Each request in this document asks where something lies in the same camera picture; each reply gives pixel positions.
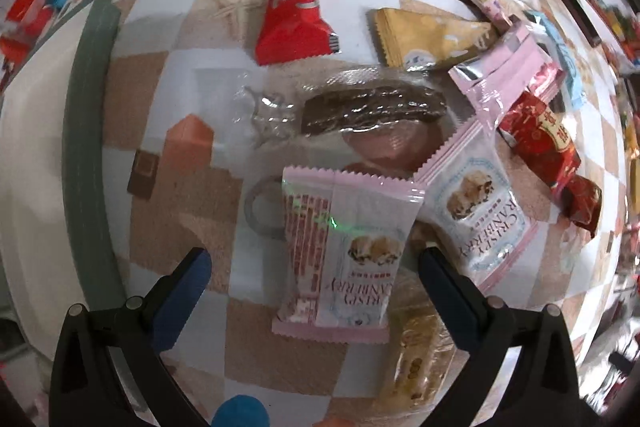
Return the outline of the red patterned candy packet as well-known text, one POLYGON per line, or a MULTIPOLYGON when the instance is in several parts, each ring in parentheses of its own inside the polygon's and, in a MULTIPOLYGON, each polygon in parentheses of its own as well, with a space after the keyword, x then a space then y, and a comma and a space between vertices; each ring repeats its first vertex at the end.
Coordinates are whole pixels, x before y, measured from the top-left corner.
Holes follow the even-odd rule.
POLYGON ((498 131, 529 170, 550 188, 553 202, 563 215, 576 227, 596 234, 602 191, 578 173, 582 158, 560 116, 525 91, 506 112, 498 131))

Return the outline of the yellow cake bar packet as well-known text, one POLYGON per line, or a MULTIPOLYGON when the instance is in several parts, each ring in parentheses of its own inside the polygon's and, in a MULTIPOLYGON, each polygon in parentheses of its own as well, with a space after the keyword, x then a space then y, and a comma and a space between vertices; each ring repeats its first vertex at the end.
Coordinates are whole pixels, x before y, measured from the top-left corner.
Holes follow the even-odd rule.
POLYGON ((425 410, 442 387, 456 348, 418 274, 400 270, 388 318, 390 357, 378 404, 392 414, 425 410))

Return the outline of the grey green storage tray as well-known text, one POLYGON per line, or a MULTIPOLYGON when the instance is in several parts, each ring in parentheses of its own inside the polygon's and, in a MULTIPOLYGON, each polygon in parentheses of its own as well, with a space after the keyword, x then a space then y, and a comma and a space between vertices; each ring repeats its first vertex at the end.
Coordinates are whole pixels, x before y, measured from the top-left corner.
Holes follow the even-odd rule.
POLYGON ((125 298, 103 190, 103 99, 120 12, 84 0, 1 101, 1 261, 30 347, 53 359, 67 309, 125 298))

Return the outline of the pink cranberry snack front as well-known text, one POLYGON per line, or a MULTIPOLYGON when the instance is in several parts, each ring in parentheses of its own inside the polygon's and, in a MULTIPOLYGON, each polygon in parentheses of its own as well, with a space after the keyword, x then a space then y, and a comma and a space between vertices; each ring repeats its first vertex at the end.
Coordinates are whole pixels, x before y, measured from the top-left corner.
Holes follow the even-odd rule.
POLYGON ((387 308, 423 188, 288 167, 282 194, 288 289, 272 331, 320 343, 387 343, 387 308))

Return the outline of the yellow gold snack packet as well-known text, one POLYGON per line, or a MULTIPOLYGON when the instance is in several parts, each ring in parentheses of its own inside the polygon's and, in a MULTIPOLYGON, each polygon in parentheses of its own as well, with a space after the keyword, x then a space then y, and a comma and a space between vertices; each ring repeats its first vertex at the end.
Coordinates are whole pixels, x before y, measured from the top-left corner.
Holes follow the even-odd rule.
POLYGON ((377 10, 374 22, 386 65, 408 72, 458 64, 498 40, 491 23, 401 9, 377 10))

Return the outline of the red plastic stool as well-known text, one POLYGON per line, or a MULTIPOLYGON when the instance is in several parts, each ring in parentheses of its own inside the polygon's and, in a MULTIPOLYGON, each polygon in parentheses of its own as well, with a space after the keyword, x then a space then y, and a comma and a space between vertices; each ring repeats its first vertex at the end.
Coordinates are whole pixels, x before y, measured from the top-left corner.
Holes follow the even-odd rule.
POLYGON ((47 0, 14 0, 8 14, 1 19, 3 62, 13 67, 20 66, 53 15, 53 6, 47 0))

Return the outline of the light blue snack packet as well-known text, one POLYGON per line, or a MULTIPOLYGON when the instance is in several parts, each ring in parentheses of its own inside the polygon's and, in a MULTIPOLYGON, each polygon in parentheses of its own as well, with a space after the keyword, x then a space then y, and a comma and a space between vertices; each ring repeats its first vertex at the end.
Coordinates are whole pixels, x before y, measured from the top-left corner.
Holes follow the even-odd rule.
POLYGON ((574 53, 562 37, 559 29, 549 20, 546 14, 535 10, 526 10, 525 16, 532 25, 530 31, 542 39, 548 49, 548 54, 565 74, 563 80, 563 86, 566 91, 565 107, 573 110, 582 108, 587 98, 582 74, 578 68, 574 53))

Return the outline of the pink cranberry snack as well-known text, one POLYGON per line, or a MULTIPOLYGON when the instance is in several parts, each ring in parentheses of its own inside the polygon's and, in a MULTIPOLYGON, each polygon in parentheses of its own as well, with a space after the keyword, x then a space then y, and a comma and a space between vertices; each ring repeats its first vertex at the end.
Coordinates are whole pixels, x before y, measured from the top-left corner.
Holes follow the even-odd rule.
POLYGON ((431 225, 445 255, 481 291, 506 276, 535 236, 497 154, 495 137, 472 118, 412 176, 423 188, 418 220, 431 225))
POLYGON ((387 308, 423 188, 288 167, 282 194, 288 289, 272 331, 320 343, 387 343, 387 308))

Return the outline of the red candy wrapper snack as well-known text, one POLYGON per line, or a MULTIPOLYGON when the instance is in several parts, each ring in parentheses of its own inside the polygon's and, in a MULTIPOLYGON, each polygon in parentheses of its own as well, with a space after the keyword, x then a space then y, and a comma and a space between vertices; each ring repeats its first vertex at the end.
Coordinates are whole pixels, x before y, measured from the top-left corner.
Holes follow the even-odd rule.
POLYGON ((339 50, 337 34, 321 16, 320 0, 268 0, 255 46, 258 65, 293 62, 339 50))

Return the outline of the pink foil snack packet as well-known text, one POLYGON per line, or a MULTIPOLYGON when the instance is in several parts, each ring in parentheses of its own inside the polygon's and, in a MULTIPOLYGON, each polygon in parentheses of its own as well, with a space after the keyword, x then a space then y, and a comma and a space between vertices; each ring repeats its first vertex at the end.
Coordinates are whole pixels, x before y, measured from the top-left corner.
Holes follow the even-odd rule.
POLYGON ((538 46, 536 34, 517 17, 490 49, 452 66, 448 74, 487 132, 497 129, 523 92, 549 102, 565 77, 559 62, 538 46))

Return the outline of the dark chocolate bar clear wrap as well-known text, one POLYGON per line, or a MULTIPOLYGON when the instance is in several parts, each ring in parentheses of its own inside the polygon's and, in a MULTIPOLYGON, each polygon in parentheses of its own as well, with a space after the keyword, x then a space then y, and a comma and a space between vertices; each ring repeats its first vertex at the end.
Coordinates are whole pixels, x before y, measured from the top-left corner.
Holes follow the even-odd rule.
POLYGON ((307 100, 300 115, 303 134, 369 130, 379 124, 412 120, 432 122, 447 112, 438 91, 414 84, 326 91, 307 100))

